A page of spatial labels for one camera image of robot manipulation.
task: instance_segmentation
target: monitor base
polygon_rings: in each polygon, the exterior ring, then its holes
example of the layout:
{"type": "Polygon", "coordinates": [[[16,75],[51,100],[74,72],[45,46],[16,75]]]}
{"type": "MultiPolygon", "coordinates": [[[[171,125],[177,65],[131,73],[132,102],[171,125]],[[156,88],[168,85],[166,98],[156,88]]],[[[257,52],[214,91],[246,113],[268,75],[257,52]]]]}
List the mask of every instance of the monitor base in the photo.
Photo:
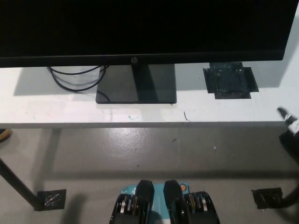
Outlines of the monitor base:
{"type": "Polygon", "coordinates": [[[99,83],[98,104],[175,104],[174,64],[110,66],[99,83]]]}

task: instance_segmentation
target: concrete floor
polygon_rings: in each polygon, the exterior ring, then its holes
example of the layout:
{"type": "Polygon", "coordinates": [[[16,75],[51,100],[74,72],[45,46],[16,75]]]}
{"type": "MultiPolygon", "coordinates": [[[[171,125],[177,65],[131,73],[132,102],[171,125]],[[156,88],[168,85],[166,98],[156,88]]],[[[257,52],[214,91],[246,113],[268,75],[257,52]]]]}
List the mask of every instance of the concrete floor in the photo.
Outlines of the concrete floor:
{"type": "Polygon", "coordinates": [[[221,224],[298,224],[299,206],[258,210],[251,190],[299,184],[284,128],[18,129],[0,157],[33,191],[67,189],[64,210],[34,212],[0,178],[2,224],[107,224],[126,185],[186,181],[207,191],[221,224]]]}

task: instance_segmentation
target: cable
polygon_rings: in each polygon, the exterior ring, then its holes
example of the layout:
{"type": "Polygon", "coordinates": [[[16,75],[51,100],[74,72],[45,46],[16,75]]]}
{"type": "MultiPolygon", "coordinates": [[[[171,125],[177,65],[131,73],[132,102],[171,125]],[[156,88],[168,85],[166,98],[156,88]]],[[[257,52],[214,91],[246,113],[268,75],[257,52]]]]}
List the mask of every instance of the cable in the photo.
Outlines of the cable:
{"type": "Polygon", "coordinates": [[[77,72],[77,73],[66,73],[66,72],[57,71],[57,70],[53,69],[52,67],[49,67],[49,68],[50,68],[52,71],[54,71],[54,72],[56,72],[56,73],[59,73],[59,74],[62,74],[62,75],[74,76],[74,75],[82,75],[82,74],[88,73],[88,72],[90,72],[90,71],[93,71],[93,70],[98,69],[99,67],[101,67],[101,66],[97,66],[97,67],[94,67],[93,69],[90,69],[90,70],[87,70],[87,71],[82,71],[82,72],[77,72]]]}
{"type": "Polygon", "coordinates": [[[48,67],[48,70],[49,70],[49,72],[51,73],[51,75],[52,75],[54,81],[56,82],[56,84],[57,84],[60,88],[62,88],[62,89],[64,89],[64,90],[67,90],[67,91],[70,91],[70,92],[82,92],[82,91],[89,90],[89,89],[95,87],[97,84],[99,84],[100,81],[102,81],[102,79],[104,78],[105,73],[106,73],[106,69],[109,67],[109,65],[108,65],[108,66],[104,65],[104,66],[103,66],[103,69],[100,69],[100,71],[99,71],[99,76],[100,76],[101,72],[102,72],[102,76],[101,76],[101,77],[100,77],[94,84],[92,84],[91,86],[88,86],[88,87],[86,87],[86,88],[83,88],[83,89],[71,89],[71,88],[68,88],[68,87],[62,85],[62,84],[58,81],[57,76],[54,74],[54,72],[59,73],[59,74],[62,74],[62,75],[74,76],[74,75],[81,75],[81,74],[88,73],[88,72],[93,71],[93,70],[96,70],[96,69],[98,69],[98,68],[100,68],[100,67],[101,67],[101,66],[97,66],[97,67],[95,67],[95,68],[93,68],[93,69],[90,69],[90,70],[87,70],[87,71],[83,71],[83,72],[78,72],[78,73],[66,73],[66,72],[60,72],[60,71],[57,71],[57,70],[55,70],[55,69],[53,69],[53,68],[51,68],[51,67],[48,67]]]}

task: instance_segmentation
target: computer monitor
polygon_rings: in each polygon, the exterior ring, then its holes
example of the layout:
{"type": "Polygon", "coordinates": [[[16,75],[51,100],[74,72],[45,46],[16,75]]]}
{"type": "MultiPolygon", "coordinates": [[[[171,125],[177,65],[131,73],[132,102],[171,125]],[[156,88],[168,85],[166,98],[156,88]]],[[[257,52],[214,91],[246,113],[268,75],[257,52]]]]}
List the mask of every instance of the computer monitor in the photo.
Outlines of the computer monitor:
{"type": "Polygon", "coordinates": [[[0,67],[282,60],[298,1],[2,1],[0,67]]]}

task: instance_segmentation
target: black tape patch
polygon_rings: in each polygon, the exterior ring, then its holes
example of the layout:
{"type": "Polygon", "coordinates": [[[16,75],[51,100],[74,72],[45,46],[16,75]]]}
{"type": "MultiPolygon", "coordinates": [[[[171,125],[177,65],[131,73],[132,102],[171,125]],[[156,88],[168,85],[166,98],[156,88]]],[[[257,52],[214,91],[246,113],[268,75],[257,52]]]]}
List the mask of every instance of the black tape patch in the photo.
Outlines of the black tape patch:
{"type": "Polygon", "coordinates": [[[281,188],[252,190],[254,202],[257,209],[279,209],[282,208],[281,188]]]}
{"type": "Polygon", "coordinates": [[[37,197],[43,202],[44,210],[64,209],[66,189],[38,191],[37,197]]]}
{"type": "Polygon", "coordinates": [[[215,99],[251,99],[250,93],[258,92],[251,68],[241,62],[210,63],[204,75],[207,91],[215,99]]]}

